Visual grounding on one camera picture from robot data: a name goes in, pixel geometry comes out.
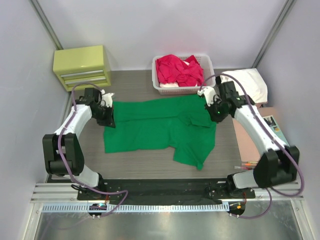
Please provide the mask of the green t shirt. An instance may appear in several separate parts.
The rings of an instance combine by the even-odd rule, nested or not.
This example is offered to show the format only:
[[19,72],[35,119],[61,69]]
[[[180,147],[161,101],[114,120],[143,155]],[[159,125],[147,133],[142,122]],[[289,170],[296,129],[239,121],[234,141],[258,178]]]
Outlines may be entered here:
[[202,170],[216,145],[217,124],[196,94],[114,102],[115,127],[105,127],[107,154],[174,148],[173,160]]

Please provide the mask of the white plastic laundry basket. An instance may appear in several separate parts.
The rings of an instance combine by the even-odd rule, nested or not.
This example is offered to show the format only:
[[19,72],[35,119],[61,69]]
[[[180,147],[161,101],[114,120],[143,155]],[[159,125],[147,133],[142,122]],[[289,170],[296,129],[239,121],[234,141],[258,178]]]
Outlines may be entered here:
[[[195,54],[195,59],[198,61],[199,65],[203,69],[204,79],[215,74],[213,63],[210,57],[206,54]],[[186,95],[186,94],[196,94],[199,86],[184,86],[184,87],[160,87],[158,81],[158,74],[156,73],[156,60],[163,57],[162,55],[157,55],[152,59],[151,65],[151,75],[152,75],[152,85],[161,95]]]

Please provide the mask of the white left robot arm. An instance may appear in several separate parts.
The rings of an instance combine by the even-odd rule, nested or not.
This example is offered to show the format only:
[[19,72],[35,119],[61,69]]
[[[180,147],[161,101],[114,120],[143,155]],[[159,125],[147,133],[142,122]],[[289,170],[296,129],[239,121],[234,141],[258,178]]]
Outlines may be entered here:
[[85,164],[79,137],[91,119],[99,126],[115,128],[113,93],[97,86],[87,87],[84,95],[75,98],[71,92],[72,107],[63,124],[52,134],[42,138],[45,170],[50,175],[65,177],[88,189],[95,200],[107,193],[101,174]]

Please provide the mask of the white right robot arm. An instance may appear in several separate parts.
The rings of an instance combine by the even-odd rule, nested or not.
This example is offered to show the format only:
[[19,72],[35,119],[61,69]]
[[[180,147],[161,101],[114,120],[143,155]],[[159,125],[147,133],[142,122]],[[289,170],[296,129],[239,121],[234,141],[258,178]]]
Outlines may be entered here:
[[260,159],[254,169],[230,174],[225,186],[226,194],[237,198],[244,189],[275,189],[276,186],[300,179],[300,188],[288,197],[300,195],[305,188],[305,179],[299,167],[300,151],[281,140],[260,115],[252,98],[240,85],[243,94],[239,94],[235,85],[240,82],[228,75],[231,81],[217,83],[218,88],[202,84],[197,94],[205,99],[205,109],[211,121],[220,123],[231,116],[244,128],[257,148]]

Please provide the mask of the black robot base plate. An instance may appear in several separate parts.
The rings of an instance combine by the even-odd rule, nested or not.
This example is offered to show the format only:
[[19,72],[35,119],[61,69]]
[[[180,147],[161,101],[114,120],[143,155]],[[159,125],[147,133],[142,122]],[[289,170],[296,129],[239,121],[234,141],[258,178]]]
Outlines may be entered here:
[[183,201],[254,199],[249,188],[232,189],[226,178],[182,179],[103,179],[99,182],[102,192],[127,190],[127,205],[175,205]]

